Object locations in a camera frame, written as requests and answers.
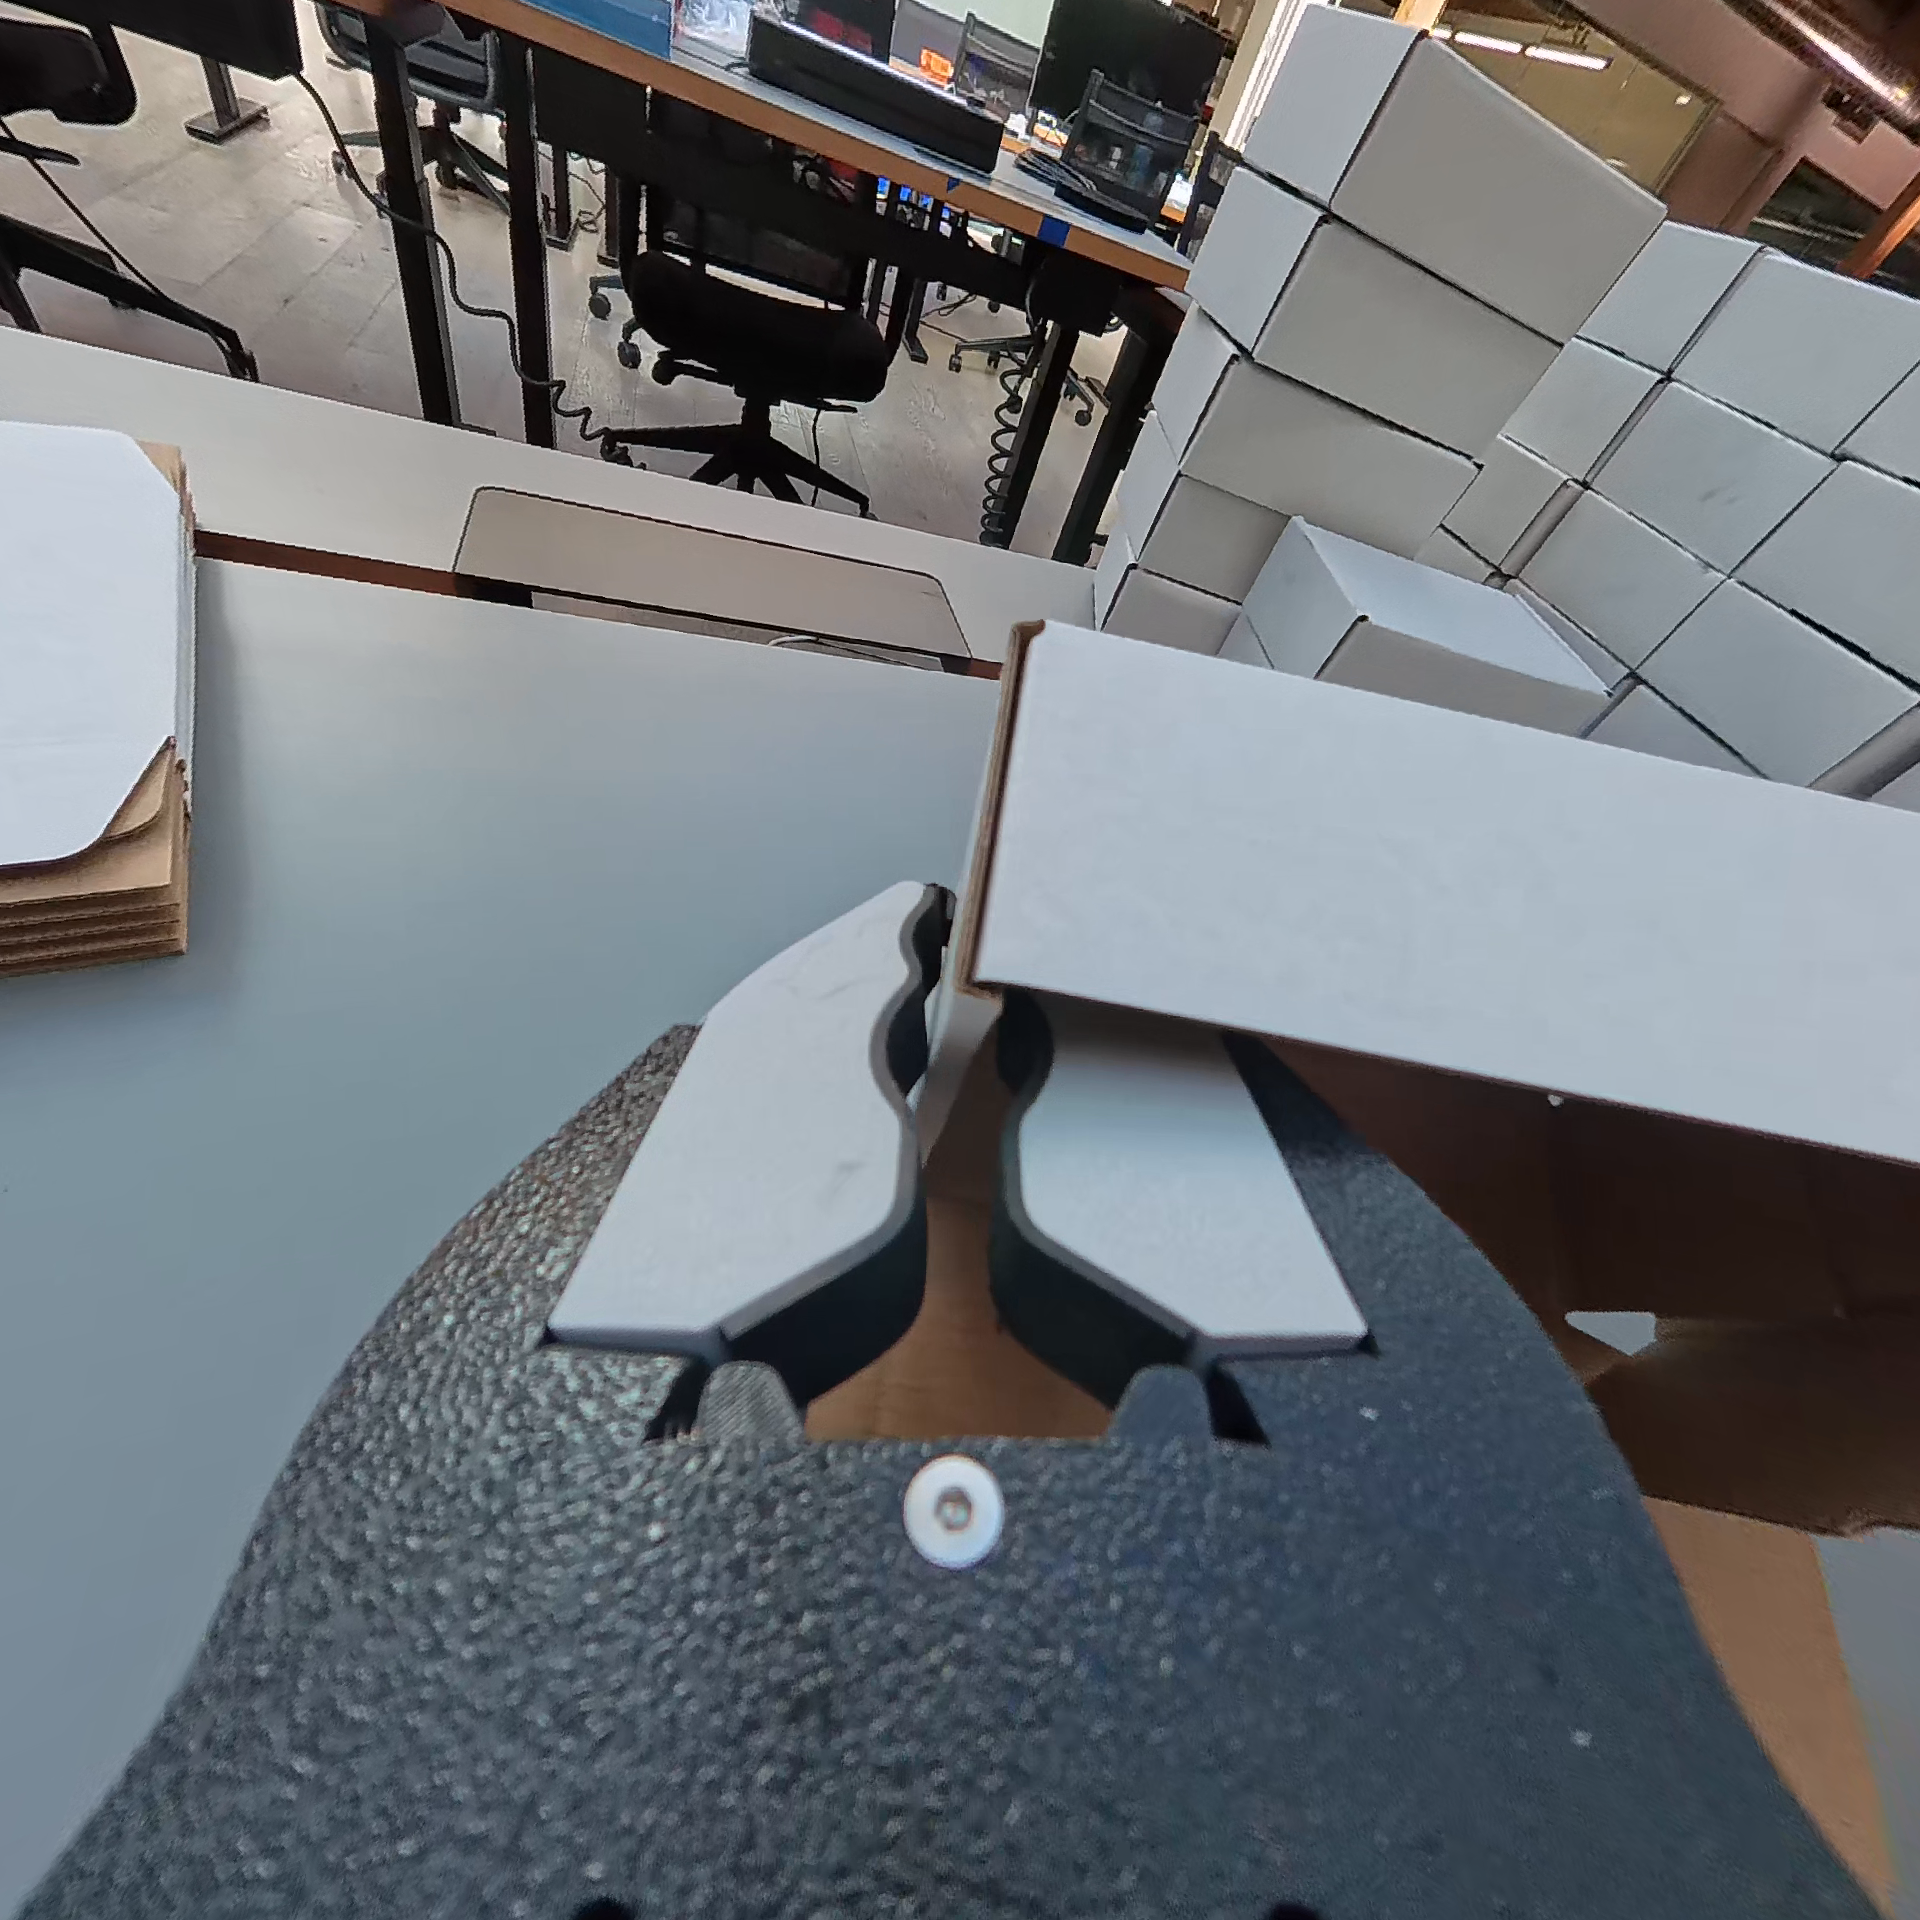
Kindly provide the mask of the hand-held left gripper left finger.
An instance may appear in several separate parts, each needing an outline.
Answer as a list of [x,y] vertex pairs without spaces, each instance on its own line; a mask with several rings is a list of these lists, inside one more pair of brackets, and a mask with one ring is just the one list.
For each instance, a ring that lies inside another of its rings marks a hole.
[[907,1095],[952,895],[906,880],[710,1012],[546,1320],[557,1343],[774,1367],[808,1406],[922,1313]]

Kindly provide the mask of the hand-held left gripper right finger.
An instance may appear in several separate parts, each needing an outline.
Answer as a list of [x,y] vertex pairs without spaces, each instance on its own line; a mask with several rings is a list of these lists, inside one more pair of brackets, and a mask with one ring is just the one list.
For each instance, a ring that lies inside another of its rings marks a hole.
[[1011,993],[993,1300],[1117,1409],[1154,1367],[1355,1353],[1369,1329],[1224,1033]]

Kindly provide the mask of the white cardboard box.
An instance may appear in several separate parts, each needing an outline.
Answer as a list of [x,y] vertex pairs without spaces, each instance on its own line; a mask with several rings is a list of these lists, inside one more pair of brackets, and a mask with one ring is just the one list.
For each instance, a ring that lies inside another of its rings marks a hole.
[[1915,1523],[1915,819],[1059,628],[970,972],[1225,1036],[1368,1324],[832,1571],[760,1916],[1875,1916],[1758,1546]]

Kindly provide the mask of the black office chair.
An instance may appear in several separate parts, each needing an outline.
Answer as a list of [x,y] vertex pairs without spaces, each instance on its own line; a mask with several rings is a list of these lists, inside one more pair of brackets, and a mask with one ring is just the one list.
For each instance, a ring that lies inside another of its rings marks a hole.
[[[327,59],[370,75],[369,20],[336,4],[315,4],[315,15]],[[502,118],[496,35],[471,30],[446,15],[446,25],[405,49],[405,66],[416,102],[433,111],[430,127],[419,127],[419,140],[423,163],[430,163],[437,184],[446,192],[474,192],[505,215],[510,210],[504,192],[510,182],[505,166],[459,134],[464,112]]]
[[638,184],[618,184],[616,258],[634,321],[656,343],[654,382],[701,378],[741,399],[736,423],[613,428],[600,440],[610,464],[634,464],[637,449],[697,450],[697,486],[736,486],[797,506],[798,483],[832,491],[872,516],[869,497],[783,444],[777,406],[815,414],[848,412],[883,393],[896,362],[899,328],[875,328],[863,304],[797,304],[713,273],[704,233],[691,250],[666,246],[666,215],[704,215]]
[[[69,127],[122,127],[138,107],[138,87],[111,25],[58,25],[6,19],[2,24],[2,115],[49,112]],[[66,196],[46,171],[49,163],[77,166],[66,152],[40,147],[2,127],[6,155],[26,161],[77,219],[91,233],[94,248],[13,215],[2,215],[2,310],[26,332],[42,332],[22,274],[33,273],[103,298],[119,310],[136,310],[208,337],[233,378],[258,382],[257,359],[229,324],[170,298],[131,262],[118,255],[105,233]]]
[[[952,372],[958,372],[973,355],[981,362],[986,371],[999,371],[1003,364],[1013,369],[1024,369],[1040,350],[1042,339],[1042,328],[1026,328],[1018,335],[1001,335],[987,339],[953,337],[946,366]],[[1074,423],[1081,428],[1094,426],[1097,409],[1109,403],[1105,382],[1101,378],[1079,375],[1074,366],[1067,366],[1064,380],[1064,396],[1073,408]]]

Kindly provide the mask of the stack of flat cardboard sheets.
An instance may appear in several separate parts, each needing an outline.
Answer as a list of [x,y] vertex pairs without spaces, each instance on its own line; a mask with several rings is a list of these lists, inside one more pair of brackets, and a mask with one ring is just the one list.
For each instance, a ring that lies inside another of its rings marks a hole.
[[195,724],[181,450],[2,423],[2,977],[186,954]]

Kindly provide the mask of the black mesh organiser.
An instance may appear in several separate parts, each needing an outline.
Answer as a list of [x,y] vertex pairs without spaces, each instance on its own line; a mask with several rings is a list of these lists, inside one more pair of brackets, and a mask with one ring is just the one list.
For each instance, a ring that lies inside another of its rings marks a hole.
[[1073,118],[1054,195],[1133,233],[1150,228],[1194,135],[1195,112],[1177,112],[1090,71]]

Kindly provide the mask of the stack of white cardboard boxes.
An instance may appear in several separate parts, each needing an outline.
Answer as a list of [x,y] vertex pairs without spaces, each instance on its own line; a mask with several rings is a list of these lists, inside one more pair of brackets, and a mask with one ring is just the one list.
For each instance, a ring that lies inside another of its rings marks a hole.
[[1915,731],[1914,298],[1315,7],[1190,303],[1103,634],[1801,786]]

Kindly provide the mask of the long black bar device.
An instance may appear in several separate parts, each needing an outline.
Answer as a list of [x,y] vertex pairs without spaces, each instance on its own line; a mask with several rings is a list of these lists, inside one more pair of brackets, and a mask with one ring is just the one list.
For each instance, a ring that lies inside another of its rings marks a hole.
[[993,112],[777,12],[753,12],[749,71],[768,87],[841,112],[963,171],[987,176],[997,168],[1001,120]]

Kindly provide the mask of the black monitor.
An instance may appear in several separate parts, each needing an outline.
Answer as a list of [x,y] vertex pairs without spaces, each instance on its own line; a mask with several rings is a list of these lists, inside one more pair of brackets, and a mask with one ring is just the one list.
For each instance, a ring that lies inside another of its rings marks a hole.
[[1101,74],[1177,115],[1207,107],[1232,40],[1214,24],[1163,2],[1056,2],[1048,19],[1026,107],[1071,122]]

